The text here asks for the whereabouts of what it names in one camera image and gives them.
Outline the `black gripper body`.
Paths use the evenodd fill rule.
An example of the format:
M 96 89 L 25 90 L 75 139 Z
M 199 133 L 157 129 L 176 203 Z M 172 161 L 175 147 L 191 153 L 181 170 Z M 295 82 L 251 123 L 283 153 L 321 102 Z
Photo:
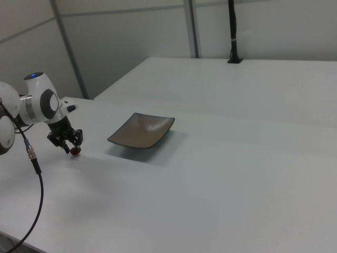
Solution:
M 50 133 L 47 136 L 48 139 L 68 139 L 73 134 L 73 128 L 67 116 L 57 122 L 48 123 L 47 125 L 50 129 Z

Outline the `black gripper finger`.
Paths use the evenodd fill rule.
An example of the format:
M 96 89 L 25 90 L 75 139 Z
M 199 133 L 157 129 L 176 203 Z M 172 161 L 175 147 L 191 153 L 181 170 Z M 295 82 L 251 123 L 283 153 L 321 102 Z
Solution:
M 73 145 L 70 149 L 70 153 L 80 153 L 81 144 L 83 142 L 83 131 L 81 129 L 70 131 L 69 142 Z
M 52 144 L 54 144 L 56 147 L 61 147 L 66 154 L 69 154 L 70 149 L 68 147 L 68 145 L 66 144 L 65 140 L 62 139 L 59 135 L 50 132 L 47 136 L 47 138 L 52 142 Z

